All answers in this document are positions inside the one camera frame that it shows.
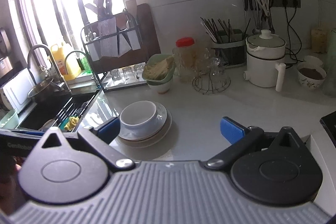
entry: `black sink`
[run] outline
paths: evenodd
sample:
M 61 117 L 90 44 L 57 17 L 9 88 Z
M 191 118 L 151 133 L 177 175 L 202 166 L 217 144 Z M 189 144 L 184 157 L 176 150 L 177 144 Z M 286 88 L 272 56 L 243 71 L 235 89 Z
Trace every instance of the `black sink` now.
M 20 124 L 20 128 L 39 130 L 50 119 L 55 119 L 54 125 L 59 126 L 68 117 L 78 114 L 76 111 L 86 102 L 78 115 L 81 117 L 98 92 L 51 96 L 45 102 L 37 104 Z

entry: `silver bolt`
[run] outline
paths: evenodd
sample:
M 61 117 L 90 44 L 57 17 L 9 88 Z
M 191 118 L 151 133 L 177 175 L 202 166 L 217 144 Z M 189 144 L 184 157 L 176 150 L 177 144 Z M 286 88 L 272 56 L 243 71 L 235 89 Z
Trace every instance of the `silver bolt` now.
M 120 159 L 115 162 L 115 165 L 119 168 L 128 168 L 133 165 L 133 160 L 131 159 Z
M 221 167 L 223 164 L 224 161 L 220 159 L 211 159 L 207 162 L 207 165 L 212 168 Z

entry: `white electric pot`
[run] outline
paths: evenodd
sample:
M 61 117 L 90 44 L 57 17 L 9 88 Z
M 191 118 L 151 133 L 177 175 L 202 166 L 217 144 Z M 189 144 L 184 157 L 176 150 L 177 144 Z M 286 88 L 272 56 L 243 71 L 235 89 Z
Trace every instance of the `white electric pot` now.
M 270 30 L 262 30 L 261 35 L 252 35 L 246 39 L 247 70 L 243 77 L 252 84 L 263 88 L 275 86 L 276 91 L 281 91 L 286 65 L 286 42 Z

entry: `yellow jug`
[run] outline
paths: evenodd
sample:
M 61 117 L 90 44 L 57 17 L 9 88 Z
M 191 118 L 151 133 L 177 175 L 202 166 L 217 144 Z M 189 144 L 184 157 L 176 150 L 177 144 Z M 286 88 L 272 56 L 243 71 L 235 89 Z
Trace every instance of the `yellow jug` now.
M 74 50 L 73 47 L 71 47 L 70 44 L 67 44 L 65 42 L 62 42 L 62 46 L 59 46 L 59 44 L 55 44 L 50 47 L 51 54 L 55 59 L 58 69 L 64 76 L 64 79 L 66 81 L 75 79 L 82 72 L 77 62 L 76 54 L 73 53 L 67 59 L 68 74 L 66 74 L 64 60 L 68 55 L 68 53 L 73 50 Z

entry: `plate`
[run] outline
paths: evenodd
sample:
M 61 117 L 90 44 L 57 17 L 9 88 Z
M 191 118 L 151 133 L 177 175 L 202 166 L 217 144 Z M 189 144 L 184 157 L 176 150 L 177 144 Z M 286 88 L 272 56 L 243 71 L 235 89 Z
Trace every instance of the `plate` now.
M 137 136 L 134 134 L 133 130 L 126 128 L 122 123 L 120 123 L 120 133 L 119 137 L 127 140 L 127 141 L 141 141 L 150 138 L 151 136 L 158 133 L 158 131 L 163 127 L 167 119 L 167 110 L 166 108 L 157 102 L 153 102 L 156 105 L 157 109 L 157 117 L 156 120 L 153 122 L 151 129 L 149 130 L 148 134 L 145 136 Z
M 120 138 L 119 136 L 115 139 L 117 142 L 132 147 L 132 148 L 145 148 L 145 147 L 149 147 L 153 144 L 156 144 L 157 142 L 159 142 L 160 140 L 163 139 L 164 136 L 167 135 L 171 124 L 173 122 L 171 113 L 169 110 L 167 110 L 167 120 L 165 122 L 165 124 L 163 125 L 163 127 L 159 130 L 159 132 L 157 132 L 156 134 L 154 134 L 153 136 L 145 139 L 145 140 L 141 140 L 141 141 L 127 141 L 124 140 L 122 138 Z

